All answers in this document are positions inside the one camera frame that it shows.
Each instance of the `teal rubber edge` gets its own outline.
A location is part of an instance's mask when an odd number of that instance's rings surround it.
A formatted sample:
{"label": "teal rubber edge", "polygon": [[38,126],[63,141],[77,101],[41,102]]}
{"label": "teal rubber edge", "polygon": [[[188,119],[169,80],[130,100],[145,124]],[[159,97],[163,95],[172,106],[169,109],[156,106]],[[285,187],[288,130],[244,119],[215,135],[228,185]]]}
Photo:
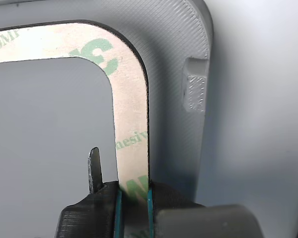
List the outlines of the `teal rubber edge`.
{"label": "teal rubber edge", "polygon": [[152,189],[150,189],[148,192],[148,216],[150,238],[154,238]]}
{"label": "teal rubber edge", "polygon": [[123,212],[122,212],[122,193],[118,190],[116,200],[116,216],[115,216],[115,230],[114,238],[124,237],[124,223],[123,223]]}

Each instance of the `gray plastic housing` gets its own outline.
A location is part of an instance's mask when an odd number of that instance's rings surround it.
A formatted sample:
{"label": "gray plastic housing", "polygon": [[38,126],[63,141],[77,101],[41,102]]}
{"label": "gray plastic housing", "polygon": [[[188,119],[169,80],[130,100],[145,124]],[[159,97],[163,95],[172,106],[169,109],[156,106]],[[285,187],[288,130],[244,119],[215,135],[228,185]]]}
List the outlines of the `gray plastic housing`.
{"label": "gray plastic housing", "polygon": [[164,210],[157,222],[164,238],[263,238],[255,216],[240,205]]}
{"label": "gray plastic housing", "polygon": [[[188,91],[190,85],[184,81],[190,77],[203,77],[207,88],[213,30],[205,3],[202,0],[41,0],[0,5],[0,28],[77,19],[114,28],[141,55],[149,78],[151,178],[194,199],[205,104],[190,109],[191,101],[183,97],[183,92]],[[188,58],[201,62],[201,66],[197,64],[194,68],[203,71],[187,70]],[[194,90],[193,94],[200,93],[198,86]],[[100,148],[100,153],[107,158],[114,150],[110,145]]]}

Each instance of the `white background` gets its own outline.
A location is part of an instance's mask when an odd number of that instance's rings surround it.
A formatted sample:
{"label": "white background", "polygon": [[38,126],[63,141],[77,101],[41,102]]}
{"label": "white background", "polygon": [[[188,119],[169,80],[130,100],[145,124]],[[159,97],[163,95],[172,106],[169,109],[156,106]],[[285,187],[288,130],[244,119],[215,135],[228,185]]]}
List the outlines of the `white background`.
{"label": "white background", "polygon": [[298,0],[206,0],[215,29],[197,201],[298,232]]}

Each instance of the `green 3m logo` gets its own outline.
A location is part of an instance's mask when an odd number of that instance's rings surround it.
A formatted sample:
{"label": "green 3m logo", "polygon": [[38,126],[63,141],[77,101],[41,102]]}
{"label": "green 3m logo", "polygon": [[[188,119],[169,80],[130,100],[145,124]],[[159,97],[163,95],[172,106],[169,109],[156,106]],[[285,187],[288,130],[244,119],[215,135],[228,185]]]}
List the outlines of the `green 3m logo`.
{"label": "green 3m logo", "polygon": [[[71,51],[70,56],[80,56],[99,65],[100,63],[103,63],[105,61],[104,57],[95,56],[93,54],[93,51],[96,49],[101,49],[101,51],[105,52],[112,48],[113,46],[108,40],[100,38],[100,39],[95,39],[88,42],[85,46],[83,46],[80,52],[78,49]],[[111,75],[113,72],[117,70],[117,68],[118,68],[118,60],[114,58],[107,62],[107,66],[103,68],[103,70],[107,75]]]}

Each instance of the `gray background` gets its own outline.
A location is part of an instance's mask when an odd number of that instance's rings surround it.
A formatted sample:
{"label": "gray background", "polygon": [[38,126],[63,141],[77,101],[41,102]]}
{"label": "gray background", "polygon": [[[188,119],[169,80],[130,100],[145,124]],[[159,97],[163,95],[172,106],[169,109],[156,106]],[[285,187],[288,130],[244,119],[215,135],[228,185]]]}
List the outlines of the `gray background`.
{"label": "gray background", "polygon": [[214,54],[197,201],[298,232],[298,0],[206,0]]}
{"label": "gray background", "polygon": [[84,59],[1,63],[0,238],[54,237],[61,210],[89,193],[95,146],[104,180],[117,180],[111,88],[99,67]]}

